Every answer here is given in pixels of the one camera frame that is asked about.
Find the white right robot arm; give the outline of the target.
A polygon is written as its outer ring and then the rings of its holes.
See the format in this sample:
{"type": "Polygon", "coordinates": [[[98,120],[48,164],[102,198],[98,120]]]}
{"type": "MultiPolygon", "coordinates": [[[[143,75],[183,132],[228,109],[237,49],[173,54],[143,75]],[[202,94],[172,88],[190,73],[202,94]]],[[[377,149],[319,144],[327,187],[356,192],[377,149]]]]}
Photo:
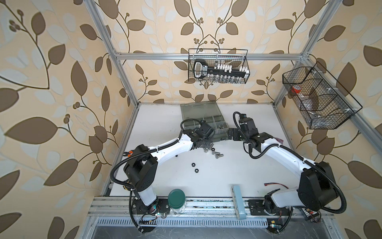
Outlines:
{"type": "Polygon", "coordinates": [[[299,180],[298,186],[268,193],[265,207],[300,207],[312,211],[324,210],[342,214],[347,209],[345,194],[336,183],[333,171],[326,162],[316,163],[280,143],[275,137],[260,133],[252,118],[240,112],[233,113],[234,128],[229,130],[233,141],[242,141],[245,152],[252,159],[269,156],[292,172],[299,180]]]}

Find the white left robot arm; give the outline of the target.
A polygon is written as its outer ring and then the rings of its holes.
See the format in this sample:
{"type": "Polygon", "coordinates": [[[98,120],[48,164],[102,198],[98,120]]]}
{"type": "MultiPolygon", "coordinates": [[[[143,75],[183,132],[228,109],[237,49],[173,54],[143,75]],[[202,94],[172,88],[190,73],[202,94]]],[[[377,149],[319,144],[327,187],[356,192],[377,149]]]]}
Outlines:
{"type": "Polygon", "coordinates": [[[152,184],[158,167],[181,153],[211,145],[214,129],[203,120],[190,120],[200,126],[184,129],[181,124],[179,136],[168,142],[151,147],[141,144],[132,151],[124,152],[124,159],[110,172],[111,181],[131,191],[145,206],[150,207],[157,200],[152,184]]]}

